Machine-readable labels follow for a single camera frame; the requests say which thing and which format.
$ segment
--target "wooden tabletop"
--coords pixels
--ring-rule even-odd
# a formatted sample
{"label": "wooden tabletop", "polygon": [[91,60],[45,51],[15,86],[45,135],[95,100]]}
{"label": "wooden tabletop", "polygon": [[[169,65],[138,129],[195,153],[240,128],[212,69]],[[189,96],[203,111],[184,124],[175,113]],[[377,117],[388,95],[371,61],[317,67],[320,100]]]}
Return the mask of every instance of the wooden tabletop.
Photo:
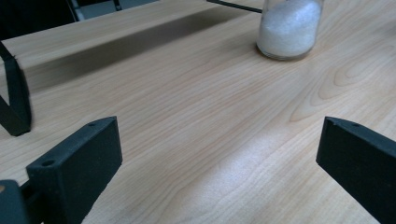
{"label": "wooden tabletop", "polygon": [[6,40],[34,121],[20,137],[0,129],[0,179],[22,184],[30,162],[117,116],[123,165],[84,223],[376,223],[315,158],[325,116],[396,139],[395,8],[325,1],[295,62],[256,50],[260,14],[203,0]]}

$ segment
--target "glass container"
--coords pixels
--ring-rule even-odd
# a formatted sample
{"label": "glass container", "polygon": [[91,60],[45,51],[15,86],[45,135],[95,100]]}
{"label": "glass container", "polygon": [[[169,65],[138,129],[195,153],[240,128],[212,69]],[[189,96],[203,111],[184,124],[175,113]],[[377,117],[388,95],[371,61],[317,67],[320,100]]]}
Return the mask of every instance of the glass container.
{"label": "glass container", "polygon": [[264,0],[257,47],[274,59],[303,58],[315,45],[323,0]]}

